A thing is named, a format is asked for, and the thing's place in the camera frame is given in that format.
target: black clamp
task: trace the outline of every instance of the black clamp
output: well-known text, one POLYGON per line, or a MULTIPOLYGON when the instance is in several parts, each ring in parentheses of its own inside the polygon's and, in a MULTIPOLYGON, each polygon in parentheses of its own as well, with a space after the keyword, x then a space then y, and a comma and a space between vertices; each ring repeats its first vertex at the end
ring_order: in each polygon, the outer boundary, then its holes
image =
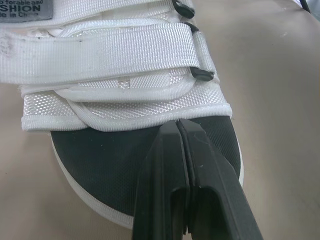
POLYGON ((160 127, 142 165, 132 240, 263 240, 234 168, 192 121, 160 127))
MULTIPOLYGON (((190 22, 184 22, 184 24, 188 25, 191 28, 192 34, 196 33, 199 31, 199 28, 197 28, 195 25, 191 24, 190 22)), ((210 82, 211 80, 214 79, 215 73, 212 71, 206 71, 203 69, 200 69, 198 67, 191 66, 190 71, 192 76, 200 81, 204 82, 210 82)))
POLYGON ((192 19, 196 12, 193 8, 183 4, 179 0, 172 0, 172 4, 174 6, 174 9, 180 14, 182 17, 186 19, 192 19))

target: beige surface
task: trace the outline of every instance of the beige surface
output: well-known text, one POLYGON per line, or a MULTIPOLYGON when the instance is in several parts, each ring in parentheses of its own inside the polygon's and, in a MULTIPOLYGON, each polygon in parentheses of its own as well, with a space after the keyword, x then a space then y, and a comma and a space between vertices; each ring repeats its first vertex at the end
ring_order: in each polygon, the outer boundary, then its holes
MULTIPOLYGON (((320 239, 320 23, 291 0, 195 3, 264 239, 320 239)), ((1 85, 0 239, 130 239, 77 197, 49 136, 22 132, 22 114, 16 87, 1 85)))

